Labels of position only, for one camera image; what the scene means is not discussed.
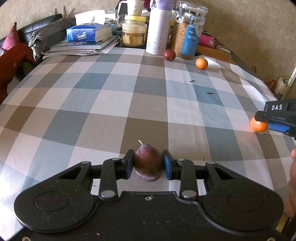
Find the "person right hand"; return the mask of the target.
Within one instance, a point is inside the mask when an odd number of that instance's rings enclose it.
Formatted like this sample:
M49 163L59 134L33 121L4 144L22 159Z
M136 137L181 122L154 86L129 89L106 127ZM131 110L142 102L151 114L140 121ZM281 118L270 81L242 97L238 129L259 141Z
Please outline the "person right hand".
M285 213L290 218L295 217L296 213L296 149L293 148L290 153L293 163L290 168L290 181L287 185L287 198L285 200Z

